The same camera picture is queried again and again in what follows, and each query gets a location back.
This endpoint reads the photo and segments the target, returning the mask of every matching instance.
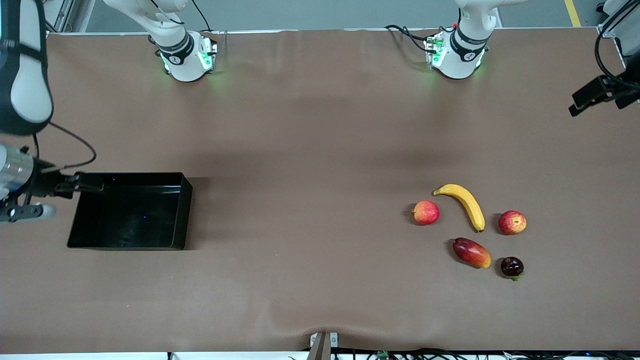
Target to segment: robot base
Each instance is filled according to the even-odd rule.
[[[190,82],[200,79],[204,74],[213,72],[216,63],[218,45],[210,38],[202,36],[196,31],[187,31],[193,38],[195,46],[193,51],[184,59],[182,65],[176,65],[160,55],[164,62],[167,74],[171,74],[176,80]]]
[[[480,66],[484,50],[476,56],[473,61],[462,61],[447,44],[454,32],[451,29],[441,31],[424,41],[425,49],[435,51],[434,54],[427,53],[427,63],[430,69],[438,69],[444,76],[452,79],[464,79],[469,77],[473,71]]]

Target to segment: banana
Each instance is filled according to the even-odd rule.
[[[433,192],[433,196],[438,195],[448,195],[460,201],[462,206],[465,207],[465,210],[467,210],[469,220],[471,220],[471,224],[474,226],[476,231],[479,233],[484,231],[484,215],[482,214],[480,205],[478,205],[478,201],[476,201],[476,198],[471,195],[469,190],[460,185],[446,184]]]

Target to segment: apple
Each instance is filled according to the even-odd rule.
[[[473,240],[465,238],[455,239],[453,241],[453,252],[455,252],[462,261],[479,268],[486,269],[491,266],[491,256],[489,252]]]
[[[415,221],[420,225],[431,225],[440,218],[438,205],[429,200],[423,200],[417,203],[411,213]]]
[[[500,216],[498,227],[505,235],[520,234],[527,227],[527,219],[515,210],[509,210]]]

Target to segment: table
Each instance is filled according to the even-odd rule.
[[[0,228],[1,351],[297,350],[319,330],[356,348],[640,348],[640,111],[567,110],[598,75],[595,36],[498,30],[453,81],[398,33],[220,35],[216,73],[179,83],[146,37],[51,35],[54,120],[99,152],[84,170],[185,173],[188,245],[66,249],[76,200],[47,199],[55,219]],[[88,155],[55,129],[40,146]],[[487,231],[432,198],[445,183]],[[422,199],[437,225],[410,220]],[[493,228],[509,209],[518,236]],[[456,261],[459,236],[526,274]]]

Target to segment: black tray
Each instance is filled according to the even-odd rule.
[[[193,188],[182,173],[94,174],[104,178],[104,191],[80,194],[68,247],[184,248]]]

